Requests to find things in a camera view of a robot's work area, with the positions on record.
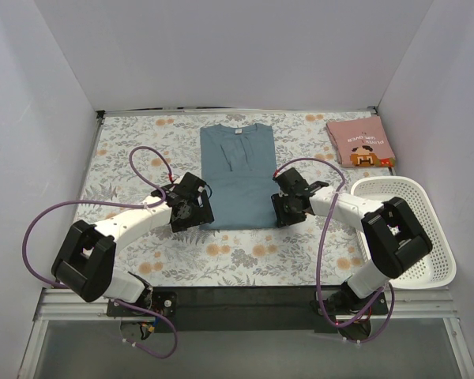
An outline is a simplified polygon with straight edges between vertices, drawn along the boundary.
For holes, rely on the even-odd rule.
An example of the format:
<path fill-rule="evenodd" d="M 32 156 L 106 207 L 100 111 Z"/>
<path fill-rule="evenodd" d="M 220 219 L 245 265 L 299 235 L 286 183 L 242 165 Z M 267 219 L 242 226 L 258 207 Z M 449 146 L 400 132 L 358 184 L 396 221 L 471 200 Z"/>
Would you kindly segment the blue t shirt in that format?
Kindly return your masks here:
<path fill-rule="evenodd" d="M 277 168 L 273 128 L 253 124 L 202 128 L 201 176 L 211 187 L 214 221 L 206 230 L 267 229 L 276 226 L 271 196 Z"/>

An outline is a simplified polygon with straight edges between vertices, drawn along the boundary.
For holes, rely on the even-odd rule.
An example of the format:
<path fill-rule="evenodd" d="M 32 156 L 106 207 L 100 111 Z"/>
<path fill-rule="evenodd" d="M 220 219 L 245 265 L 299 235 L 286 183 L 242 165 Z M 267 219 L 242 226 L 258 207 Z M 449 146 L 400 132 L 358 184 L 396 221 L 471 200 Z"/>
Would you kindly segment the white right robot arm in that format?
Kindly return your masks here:
<path fill-rule="evenodd" d="M 361 313 L 371 296 L 399 278 L 433 249 L 432 242 L 407 201 L 393 197 L 373 201 L 342 193 L 326 182 L 311 184 L 295 169 L 275 174 L 280 192 L 272 195 L 279 227 L 303 222 L 308 215 L 334 219 L 363 233 L 370 260 L 345 280 L 324 304 Z"/>

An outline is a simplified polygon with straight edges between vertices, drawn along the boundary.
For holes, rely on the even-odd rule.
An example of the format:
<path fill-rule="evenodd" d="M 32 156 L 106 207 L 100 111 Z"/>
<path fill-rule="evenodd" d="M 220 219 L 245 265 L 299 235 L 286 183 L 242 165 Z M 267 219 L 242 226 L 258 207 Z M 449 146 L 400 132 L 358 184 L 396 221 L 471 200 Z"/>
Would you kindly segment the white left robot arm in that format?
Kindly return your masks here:
<path fill-rule="evenodd" d="M 151 310 L 151 287 L 115 267 L 121 250 L 158 227 L 176 233 L 214 221 L 208 185 L 191 173 L 151 192 L 140 204 L 95 223 L 75 222 L 51 267 L 52 275 L 86 302 L 113 298 L 137 316 Z"/>

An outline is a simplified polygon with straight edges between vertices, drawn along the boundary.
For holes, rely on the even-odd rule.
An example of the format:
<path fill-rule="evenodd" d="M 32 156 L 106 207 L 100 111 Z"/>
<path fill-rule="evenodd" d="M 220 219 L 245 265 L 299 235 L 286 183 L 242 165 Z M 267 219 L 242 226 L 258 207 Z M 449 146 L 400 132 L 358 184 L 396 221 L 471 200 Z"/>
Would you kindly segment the floral table mat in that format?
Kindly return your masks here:
<path fill-rule="evenodd" d="M 201 171 L 201 128 L 260 123 L 273 128 L 276 161 L 290 163 L 309 182 L 338 184 L 336 153 L 325 125 L 365 113 L 195 113 L 108 115 L 100 128 L 76 217 L 88 222 L 117 214 L 113 202 L 141 201 L 168 171 Z M 156 286 L 339 284 L 363 263 L 356 232 L 337 221 L 309 217 L 288 228 L 213 231 L 153 230 L 115 259 Z"/>

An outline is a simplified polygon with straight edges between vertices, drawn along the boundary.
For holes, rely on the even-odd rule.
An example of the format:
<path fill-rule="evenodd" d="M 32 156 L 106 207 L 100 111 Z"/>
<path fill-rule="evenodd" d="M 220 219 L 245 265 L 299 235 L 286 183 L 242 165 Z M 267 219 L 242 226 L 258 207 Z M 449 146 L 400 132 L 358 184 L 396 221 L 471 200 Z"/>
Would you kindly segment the folded pink t shirt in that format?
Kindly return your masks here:
<path fill-rule="evenodd" d="M 342 167 L 395 167 L 396 157 L 379 116 L 327 122 L 326 129 Z"/>

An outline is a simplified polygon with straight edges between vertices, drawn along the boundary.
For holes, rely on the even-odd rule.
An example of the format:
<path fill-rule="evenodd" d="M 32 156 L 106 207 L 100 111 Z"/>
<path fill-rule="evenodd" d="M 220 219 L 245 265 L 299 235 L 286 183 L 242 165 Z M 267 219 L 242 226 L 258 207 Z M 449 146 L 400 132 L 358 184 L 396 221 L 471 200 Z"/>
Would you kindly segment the white perforated plastic basket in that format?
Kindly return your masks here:
<path fill-rule="evenodd" d="M 363 178 L 352 185 L 350 194 L 373 201 L 404 199 L 427 232 L 433 250 L 400 277 L 391 281 L 396 289 L 427 290 L 450 284 L 457 265 L 436 212 L 423 187 L 402 176 Z"/>

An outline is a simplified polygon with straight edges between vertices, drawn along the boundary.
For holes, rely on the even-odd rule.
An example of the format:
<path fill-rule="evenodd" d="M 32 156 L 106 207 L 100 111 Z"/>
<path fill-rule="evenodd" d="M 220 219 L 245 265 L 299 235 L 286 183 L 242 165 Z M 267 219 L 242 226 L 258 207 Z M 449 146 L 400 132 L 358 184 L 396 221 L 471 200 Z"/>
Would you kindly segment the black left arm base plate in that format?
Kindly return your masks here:
<path fill-rule="evenodd" d="M 156 326 L 160 319 L 145 310 L 158 313 L 166 318 L 171 318 L 175 315 L 177 303 L 177 294 L 173 291 L 153 291 L 146 290 L 133 303 L 134 307 L 140 307 L 141 311 L 130 309 L 123 306 L 116 301 L 109 300 L 107 303 L 106 315 L 108 317 L 126 317 L 147 320 L 153 326 Z"/>

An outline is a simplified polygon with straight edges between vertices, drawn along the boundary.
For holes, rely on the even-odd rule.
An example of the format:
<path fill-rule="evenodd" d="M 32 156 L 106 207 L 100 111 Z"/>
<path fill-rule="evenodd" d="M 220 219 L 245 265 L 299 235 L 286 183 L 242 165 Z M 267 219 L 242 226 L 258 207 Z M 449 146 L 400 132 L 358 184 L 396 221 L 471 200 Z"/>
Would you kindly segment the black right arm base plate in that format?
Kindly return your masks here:
<path fill-rule="evenodd" d="M 318 297 L 310 302 L 314 311 L 334 328 L 343 343 L 362 345 L 376 340 L 388 327 L 395 310 L 397 296 L 391 289 L 390 300 L 387 301 L 384 291 L 376 291 L 372 295 L 357 299 L 357 303 L 347 306 L 336 304 L 336 294 L 329 296 L 320 307 Z M 385 319 L 376 331 L 372 331 L 371 318 L 384 312 Z"/>

